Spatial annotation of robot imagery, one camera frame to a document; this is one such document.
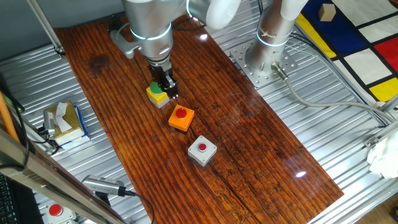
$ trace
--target red emergency button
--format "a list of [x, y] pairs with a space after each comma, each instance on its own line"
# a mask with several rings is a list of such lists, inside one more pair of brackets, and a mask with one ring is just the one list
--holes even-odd
[[201, 151], [201, 152], [206, 151], [206, 145], [205, 144], [200, 144], [199, 145], [199, 151]]
[[185, 118], [187, 116], [187, 111], [184, 108], [180, 108], [177, 111], [175, 111], [175, 115], [178, 118], [182, 119], [182, 118]]
[[51, 205], [49, 213], [51, 216], [59, 216], [62, 213], [62, 207], [59, 204]]

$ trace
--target mondrian pattern mat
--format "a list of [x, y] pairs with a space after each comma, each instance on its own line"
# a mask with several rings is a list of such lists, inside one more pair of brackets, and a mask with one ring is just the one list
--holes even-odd
[[[398, 0], [309, 0], [298, 24], [371, 102], [398, 94]], [[322, 4], [334, 4], [321, 22]]]

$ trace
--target red square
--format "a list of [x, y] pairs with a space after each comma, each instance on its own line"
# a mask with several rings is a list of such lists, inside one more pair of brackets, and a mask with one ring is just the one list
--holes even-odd
[[377, 44], [374, 48], [387, 60], [398, 72], [398, 37]]

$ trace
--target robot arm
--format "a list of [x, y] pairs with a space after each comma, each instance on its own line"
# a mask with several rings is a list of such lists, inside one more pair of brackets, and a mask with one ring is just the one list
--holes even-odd
[[122, 0], [135, 42], [127, 42], [116, 29], [111, 38], [127, 58], [134, 49], [146, 56], [152, 78], [170, 98], [178, 97], [172, 75], [170, 51], [173, 47], [171, 22], [188, 14], [212, 29], [228, 25], [241, 0]]

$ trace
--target wooden table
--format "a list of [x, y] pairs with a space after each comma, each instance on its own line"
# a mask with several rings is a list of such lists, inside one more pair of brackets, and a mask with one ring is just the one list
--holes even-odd
[[[158, 109], [146, 95], [146, 59], [138, 52], [127, 59], [108, 24], [56, 32], [137, 193], [154, 204], [157, 223], [306, 223], [343, 195], [216, 42], [199, 38], [205, 29], [174, 31], [179, 97]], [[186, 133], [168, 125], [176, 104], [195, 110]], [[199, 135], [218, 146], [204, 169], [187, 156]]]

